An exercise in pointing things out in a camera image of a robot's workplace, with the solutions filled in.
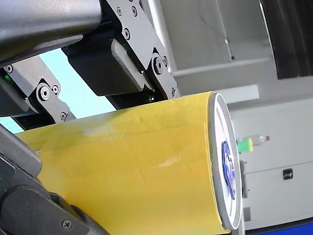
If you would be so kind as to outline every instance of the metal plate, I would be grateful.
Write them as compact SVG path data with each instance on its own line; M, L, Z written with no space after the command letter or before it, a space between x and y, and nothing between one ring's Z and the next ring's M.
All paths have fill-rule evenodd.
M143 9L139 5L138 0L107 0L107 3L122 24L120 33L123 35L123 30L125 28L129 30L130 38L127 40L127 43L142 63L144 69L147 69L149 66L154 48L156 48L160 56L167 56L168 58L164 46ZM136 17L132 10L133 6L137 10ZM121 16L118 14L118 7L121 8Z

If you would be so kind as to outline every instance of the white wall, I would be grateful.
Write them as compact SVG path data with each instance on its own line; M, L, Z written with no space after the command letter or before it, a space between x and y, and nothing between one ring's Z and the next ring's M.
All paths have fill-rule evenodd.
M313 216L311 172L313 99L232 112L238 138L270 135L270 142L244 153L251 221L246 229L292 222ZM294 177L283 180L283 170Z
M179 70L230 62L217 3L236 60L262 56L255 46L269 49L259 0L161 0Z

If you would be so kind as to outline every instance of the metal bracket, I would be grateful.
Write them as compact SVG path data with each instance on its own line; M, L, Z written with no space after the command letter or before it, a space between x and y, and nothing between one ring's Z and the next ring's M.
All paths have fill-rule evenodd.
M61 85L39 56L19 61L4 67L20 90L29 97L40 81L44 80L50 88L57 87L59 95Z
M53 93L53 90L46 83L40 83L37 86L36 98L55 123L61 123L67 119L69 107Z
M161 57L157 53L153 53L150 65L150 78L153 79L153 82L156 83L161 91L164 91L163 95L165 98L173 99L180 97L176 80L168 72Z
M118 33L123 35L140 61L141 66L137 65L139 70L147 70L155 50L162 58L168 58L163 44L138 0L104 0L102 2L105 12L110 14L111 18L117 19L116 22L121 25L118 27L121 30Z

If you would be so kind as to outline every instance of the yellow paper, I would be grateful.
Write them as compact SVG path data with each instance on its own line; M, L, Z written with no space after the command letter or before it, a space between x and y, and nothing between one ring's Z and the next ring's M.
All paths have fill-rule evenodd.
M213 189L203 93L18 136L39 179L111 235L225 234Z

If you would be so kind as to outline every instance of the blue surface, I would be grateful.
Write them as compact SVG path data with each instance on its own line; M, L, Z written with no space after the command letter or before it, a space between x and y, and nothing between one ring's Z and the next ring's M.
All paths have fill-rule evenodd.
M115 110L104 96L99 97L92 92L68 63L67 57L61 49L49 51L40 57L61 83L59 98L69 106L76 118L85 118ZM22 131L22 128L10 117L0 118L0 123L12 133Z
M313 234L313 224L307 224L295 228L279 230L276 232L265 233L262 235L308 235Z

